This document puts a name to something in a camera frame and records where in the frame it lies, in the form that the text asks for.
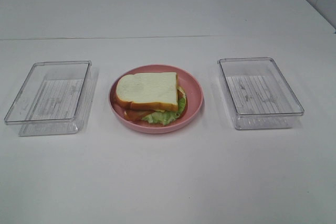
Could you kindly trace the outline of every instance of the white bread slice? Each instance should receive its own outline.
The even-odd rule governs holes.
[[[136,73],[123,76],[116,88],[125,109],[177,111],[177,73]]]

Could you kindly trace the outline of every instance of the lettuce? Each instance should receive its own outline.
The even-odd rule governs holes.
[[[178,119],[185,109],[186,105],[185,98],[180,98],[177,101],[177,103],[179,107],[178,111],[165,111],[165,112],[155,111],[152,114],[143,117],[141,120],[147,121],[149,123],[161,123],[163,125],[170,124],[171,122],[174,122],[176,119]]]

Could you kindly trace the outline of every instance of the white tabletop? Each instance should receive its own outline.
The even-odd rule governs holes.
[[[74,135],[18,137],[0,124],[1,223],[334,223],[334,36],[0,41],[0,114],[34,62],[92,60],[99,71],[88,126]],[[235,130],[216,61],[273,57],[305,108],[301,125]],[[196,119],[148,135],[119,123],[109,88],[151,63],[202,85]]]
[[[332,34],[305,0],[0,0],[0,39]]]

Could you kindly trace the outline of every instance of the pink plate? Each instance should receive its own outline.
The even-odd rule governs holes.
[[[167,126],[162,126],[161,124],[149,124],[145,121],[136,121],[131,122],[127,121],[123,117],[124,109],[120,107],[115,101],[115,88],[117,87],[117,83],[121,77],[126,74],[135,74],[135,73],[160,73],[160,72],[176,72],[177,73],[177,81],[179,85],[184,89],[187,95],[187,110],[185,114],[177,119],[175,122],[170,123]],[[169,65],[147,65],[132,69],[125,74],[119,77],[111,87],[109,101],[112,108],[112,111],[115,113],[117,118],[127,127],[143,132],[143,133],[150,133],[150,134],[159,134],[159,133],[167,133],[176,131],[194,119],[200,110],[202,103],[203,103],[203,93],[202,88],[199,82],[188,72]]]

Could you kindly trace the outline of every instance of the transparent plastic tray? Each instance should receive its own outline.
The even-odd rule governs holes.
[[[70,134],[87,122],[94,85],[91,61],[35,63],[6,117],[20,136]]]
[[[221,59],[218,64],[236,129],[290,128],[304,114],[273,59]]]

